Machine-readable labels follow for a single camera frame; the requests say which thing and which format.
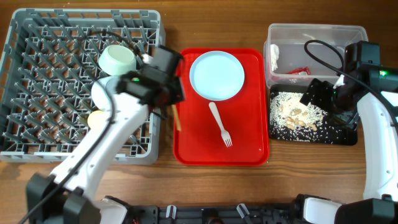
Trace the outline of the wooden chopstick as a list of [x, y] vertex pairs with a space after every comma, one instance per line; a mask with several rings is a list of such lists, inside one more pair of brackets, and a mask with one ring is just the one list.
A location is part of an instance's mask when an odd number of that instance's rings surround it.
[[181, 127], [180, 118], [179, 118], [179, 115], [178, 115], [178, 111], [177, 111], [177, 106], [176, 105], [172, 105], [172, 111], [173, 111], [173, 114], [174, 114], [174, 120], [175, 120], [175, 125], [176, 125], [176, 128], [177, 128], [177, 131], [181, 131], [182, 127]]

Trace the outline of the red sauce packet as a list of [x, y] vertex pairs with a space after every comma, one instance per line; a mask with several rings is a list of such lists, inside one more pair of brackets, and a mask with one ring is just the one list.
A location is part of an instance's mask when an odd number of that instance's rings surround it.
[[290, 72], [288, 72], [288, 74], [291, 75], [310, 75], [310, 69], [308, 67], [300, 67], [300, 68], [296, 68]]

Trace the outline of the green bowl with rice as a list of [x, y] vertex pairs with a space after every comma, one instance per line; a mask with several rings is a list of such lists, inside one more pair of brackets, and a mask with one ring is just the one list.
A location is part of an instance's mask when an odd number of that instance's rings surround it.
[[137, 70], [136, 55], [122, 45], [109, 45], [99, 56], [98, 65], [108, 75], [120, 76]]

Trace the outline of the light blue bowl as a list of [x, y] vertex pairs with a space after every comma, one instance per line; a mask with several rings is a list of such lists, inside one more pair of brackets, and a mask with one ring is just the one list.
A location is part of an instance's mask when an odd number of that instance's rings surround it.
[[94, 82], [93, 86], [91, 87], [91, 98], [99, 110], [105, 111], [111, 108], [111, 103], [108, 99], [107, 93], [110, 94], [114, 106], [117, 108], [115, 96], [117, 94], [116, 86], [118, 81], [118, 77], [110, 76], [106, 78], [100, 78]]

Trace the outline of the yellow plastic cup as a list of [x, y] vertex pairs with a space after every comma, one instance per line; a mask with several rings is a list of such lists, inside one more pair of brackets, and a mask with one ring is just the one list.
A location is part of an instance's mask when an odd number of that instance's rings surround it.
[[101, 130], [106, 124], [107, 114], [104, 111], [96, 110], [87, 117], [88, 127], [94, 130]]

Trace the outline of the light blue plate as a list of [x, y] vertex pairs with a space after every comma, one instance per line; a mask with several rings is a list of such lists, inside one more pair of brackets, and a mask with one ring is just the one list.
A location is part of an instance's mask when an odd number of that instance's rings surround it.
[[190, 67], [189, 79], [195, 92], [202, 98], [224, 101], [242, 89], [245, 72], [234, 55], [214, 50], [195, 59]]

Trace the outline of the white napkin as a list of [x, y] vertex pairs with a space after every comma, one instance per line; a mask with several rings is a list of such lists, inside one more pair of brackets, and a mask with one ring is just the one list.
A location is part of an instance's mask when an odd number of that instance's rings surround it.
[[270, 44], [270, 55], [271, 55], [271, 70], [275, 71], [278, 69], [277, 61], [279, 59], [279, 47], [276, 44]]

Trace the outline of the white plastic fork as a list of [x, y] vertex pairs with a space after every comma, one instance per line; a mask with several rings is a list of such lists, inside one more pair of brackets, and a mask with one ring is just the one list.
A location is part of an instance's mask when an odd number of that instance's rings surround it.
[[226, 147], [231, 147], [233, 145], [231, 136], [230, 136], [229, 132], [223, 126], [223, 122], [221, 120], [221, 116], [219, 114], [216, 104], [214, 102], [209, 102], [209, 108], [210, 108], [212, 115], [214, 116], [214, 119], [215, 119], [217, 125], [220, 128], [221, 138], [222, 138], [223, 142], [225, 143]]

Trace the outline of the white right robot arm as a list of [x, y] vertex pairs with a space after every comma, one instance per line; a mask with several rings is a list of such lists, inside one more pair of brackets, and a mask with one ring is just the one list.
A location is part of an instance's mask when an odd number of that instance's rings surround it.
[[397, 72], [373, 67], [341, 75], [335, 84], [313, 79], [301, 102], [331, 113], [355, 105], [366, 155], [363, 199], [342, 204], [307, 197], [302, 219], [309, 223], [397, 223]]

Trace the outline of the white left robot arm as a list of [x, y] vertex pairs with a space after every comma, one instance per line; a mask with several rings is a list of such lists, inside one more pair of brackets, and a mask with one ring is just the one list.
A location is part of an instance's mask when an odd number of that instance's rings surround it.
[[153, 108], [182, 101], [179, 77], [139, 75], [101, 78], [93, 85], [106, 103], [99, 127], [48, 177], [34, 174], [26, 188], [28, 212], [22, 223], [127, 223], [133, 220], [128, 203], [114, 197], [95, 199], [100, 180], [130, 135]]

